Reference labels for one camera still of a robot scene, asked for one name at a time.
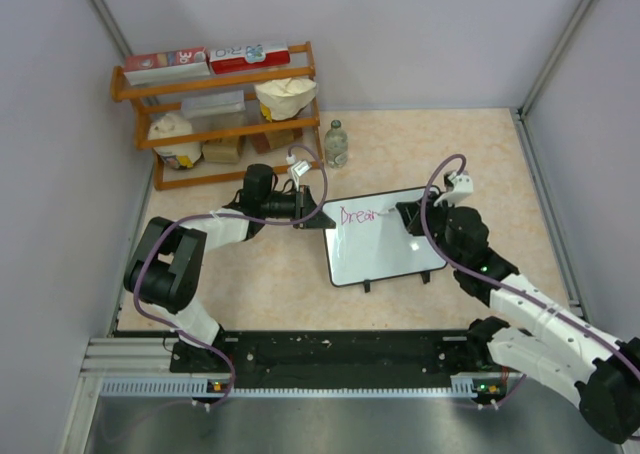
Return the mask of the magenta capped marker pen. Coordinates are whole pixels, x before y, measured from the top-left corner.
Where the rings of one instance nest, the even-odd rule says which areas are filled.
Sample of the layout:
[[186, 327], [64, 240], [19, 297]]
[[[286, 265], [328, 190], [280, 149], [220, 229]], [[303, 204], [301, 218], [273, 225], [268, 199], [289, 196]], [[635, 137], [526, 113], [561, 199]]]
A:
[[396, 208], [392, 207], [392, 208], [384, 209], [384, 210], [380, 211], [378, 214], [380, 216], [386, 216], [386, 215], [394, 214], [396, 212], [397, 212]]

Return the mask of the black framed whiteboard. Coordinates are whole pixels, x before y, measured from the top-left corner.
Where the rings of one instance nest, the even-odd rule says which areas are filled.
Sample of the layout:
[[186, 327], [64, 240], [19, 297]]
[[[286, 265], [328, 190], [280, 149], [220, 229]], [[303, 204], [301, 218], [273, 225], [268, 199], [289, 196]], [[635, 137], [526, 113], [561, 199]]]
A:
[[361, 284], [366, 291], [374, 281], [419, 274], [424, 283], [430, 273], [446, 266], [425, 237], [407, 233], [398, 212], [380, 216], [398, 202], [419, 201], [422, 187], [328, 201], [323, 211], [336, 227], [324, 231], [329, 279], [335, 287]]

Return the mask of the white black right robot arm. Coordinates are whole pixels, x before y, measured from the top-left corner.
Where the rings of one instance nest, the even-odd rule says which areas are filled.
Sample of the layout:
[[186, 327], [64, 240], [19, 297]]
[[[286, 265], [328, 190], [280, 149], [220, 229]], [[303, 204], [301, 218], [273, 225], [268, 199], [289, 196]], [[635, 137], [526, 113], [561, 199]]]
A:
[[546, 296], [490, 247], [477, 210], [434, 194], [393, 209], [452, 267], [466, 294], [507, 315], [470, 325], [466, 354], [474, 367], [514, 369], [566, 399], [607, 441], [638, 440], [638, 338], [622, 341]]

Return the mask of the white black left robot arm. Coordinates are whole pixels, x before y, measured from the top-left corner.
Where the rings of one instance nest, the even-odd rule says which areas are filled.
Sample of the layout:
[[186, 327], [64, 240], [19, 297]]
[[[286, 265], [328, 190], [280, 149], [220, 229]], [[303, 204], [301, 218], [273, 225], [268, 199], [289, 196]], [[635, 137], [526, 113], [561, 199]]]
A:
[[331, 229], [335, 222], [322, 207], [328, 194], [323, 178], [319, 202], [301, 178], [311, 169], [306, 160], [288, 168], [290, 186], [278, 190], [275, 171], [265, 164], [247, 169], [232, 202], [209, 213], [178, 221], [154, 217], [147, 224], [127, 265], [123, 286], [143, 317], [161, 323], [193, 346], [192, 358], [205, 370], [226, 361], [227, 348], [216, 340], [221, 325], [196, 297], [207, 252], [254, 238], [265, 226]]

